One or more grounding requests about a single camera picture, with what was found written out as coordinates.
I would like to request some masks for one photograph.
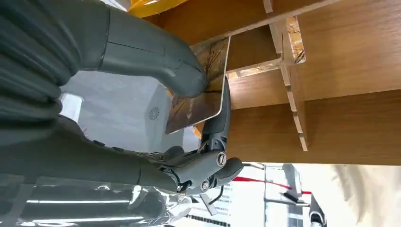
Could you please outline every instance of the black cable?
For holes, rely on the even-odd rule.
[[[212,205],[214,202],[216,202],[217,200],[219,200],[221,198],[221,196],[223,195],[223,191],[224,191],[224,185],[222,185],[220,187],[220,194],[212,201],[209,202],[209,205]]]

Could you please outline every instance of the robotic hand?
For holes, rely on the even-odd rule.
[[[242,162],[225,153],[228,83],[221,114],[205,123],[202,147],[185,154],[107,148],[58,116],[59,86],[78,70],[151,76],[182,97],[199,95],[208,81],[186,43],[96,0],[3,0],[0,6],[0,175],[23,176],[32,185],[73,179],[197,194],[241,171]]]

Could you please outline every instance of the transparent plastic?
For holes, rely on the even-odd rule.
[[[153,186],[0,174],[0,226],[150,227],[189,213],[189,197]]]

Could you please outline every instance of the wooden shelf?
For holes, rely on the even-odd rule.
[[[145,18],[189,45],[236,35],[339,0],[273,0],[266,13],[263,0],[189,0]]]
[[[269,26],[262,26],[231,37],[227,71],[277,59]]]
[[[304,99],[401,89],[400,10],[398,1],[354,0],[299,15],[306,62],[294,67],[302,81]],[[281,98],[277,101],[282,97],[282,81],[274,71],[241,78],[238,83],[230,81],[234,84],[248,89],[255,84],[278,88],[234,89],[235,108],[286,102]]]
[[[401,165],[401,90],[306,102],[309,151],[289,105],[232,111],[227,152],[243,161]]]
[[[280,70],[230,79],[228,82],[233,110],[288,103]]]

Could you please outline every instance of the card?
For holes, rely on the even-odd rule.
[[[220,113],[229,46],[230,37],[192,49],[206,72],[209,86],[195,98],[179,98],[173,95],[166,126],[167,134],[198,124]]]

